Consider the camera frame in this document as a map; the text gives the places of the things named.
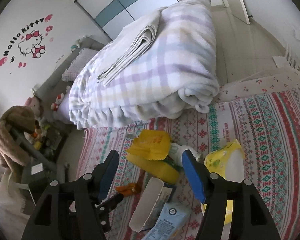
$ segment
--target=small box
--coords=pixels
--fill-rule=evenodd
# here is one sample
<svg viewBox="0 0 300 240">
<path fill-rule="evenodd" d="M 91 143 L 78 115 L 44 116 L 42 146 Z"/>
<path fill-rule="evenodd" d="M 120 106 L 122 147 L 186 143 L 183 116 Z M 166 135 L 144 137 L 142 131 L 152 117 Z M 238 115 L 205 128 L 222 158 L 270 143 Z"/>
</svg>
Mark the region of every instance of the small box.
<svg viewBox="0 0 300 240">
<path fill-rule="evenodd" d="M 129 222 L 130 228 L 136 232 L 152 228 L 164 204 L 172 198 L 175 190 L 176 186 L 158 178 L 151 178 Z"/>
</svg>

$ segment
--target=barcode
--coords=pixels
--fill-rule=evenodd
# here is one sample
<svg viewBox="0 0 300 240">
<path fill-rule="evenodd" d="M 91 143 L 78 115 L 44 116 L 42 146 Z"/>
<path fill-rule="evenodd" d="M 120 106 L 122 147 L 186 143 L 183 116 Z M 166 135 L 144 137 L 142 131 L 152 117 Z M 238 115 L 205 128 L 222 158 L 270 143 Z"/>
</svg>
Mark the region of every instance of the barcode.
<svg viewBox="0 0 300 240">
<path fill-rule="evenodd" d="M 169 197 L 170 197 L 170 194 L 166 193 L 166 196 L 164 197 L 163 202 L 166 203 L 168 201 Z"/>
</svg>

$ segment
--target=folded towel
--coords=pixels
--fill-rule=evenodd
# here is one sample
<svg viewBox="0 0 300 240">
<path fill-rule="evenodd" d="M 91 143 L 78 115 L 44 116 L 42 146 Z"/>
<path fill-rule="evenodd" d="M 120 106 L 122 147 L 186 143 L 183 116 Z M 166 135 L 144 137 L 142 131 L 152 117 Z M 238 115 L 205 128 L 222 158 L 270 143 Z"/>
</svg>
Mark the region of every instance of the folded towel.
<svg viewBox="0 0 300 240">
<path fill-rule="evenodd" d="M 161 11 L 166 8 L 161 7 L 125 26 L 106 53 L 99 57 L 98 80 L 104 86 L 150 48 L 157 34 Z"/>
</svg>

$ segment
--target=yellow bag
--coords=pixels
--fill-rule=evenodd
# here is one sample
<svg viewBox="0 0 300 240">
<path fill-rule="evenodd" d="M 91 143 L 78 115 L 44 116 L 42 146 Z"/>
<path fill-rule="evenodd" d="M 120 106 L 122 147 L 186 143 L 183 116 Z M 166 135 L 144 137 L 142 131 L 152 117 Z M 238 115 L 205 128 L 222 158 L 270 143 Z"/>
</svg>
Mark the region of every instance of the yellow bag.
<svg viewBox="0 0 300 240">
<path fill-rule="evenodd" d="M 127 150 L 132 155 L 146 160 L 164 160 L 170 150 L 170 136 L 165 131 L 142 130 Z"/>
<path fill-rule="evenodd" d="M 233 161 L 229 163 L 229 159 L 231 156 L 236 159 L 233 159 Z M 243 159 L 244 152 L 238 140 L 235 139 L 232 142 L 229 142 L 223 149 L 208 154 L 204 160 L 204 164 L 210 172 L 218 173 L 226 180 L 242 182 L 244 180 Z M 231 169 L 232 173 L 228 176 L 226 176 L 227 165 L 231 165 L 231 167 L 229 168 Z M 206 205 L 201 204 L 202 213 L 204 213 L 205 208 Z M 232 209 L 233 200 L 228 200 L 224 224 L 228 224 L 231 222 Z"/>
</svg>

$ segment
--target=hello kitty plush toy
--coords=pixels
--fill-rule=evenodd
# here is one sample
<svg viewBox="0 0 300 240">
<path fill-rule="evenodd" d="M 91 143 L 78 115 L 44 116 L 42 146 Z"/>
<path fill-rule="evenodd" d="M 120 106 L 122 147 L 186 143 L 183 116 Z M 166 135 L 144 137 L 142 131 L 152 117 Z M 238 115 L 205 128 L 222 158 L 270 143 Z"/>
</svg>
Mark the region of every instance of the hello kitty plush toy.
<svg viewBox="0 0 300 240">
<path fill-rule="evenodd" d="M 54 103 L 52 103 L 52 105 L 51 105 L 51 110 L 58 111 L 58 108 L 64 98 L 65 98 L 65 95 L 63 93 L 58 95 L 56 98 L 56 101 Z"/>
</svg>

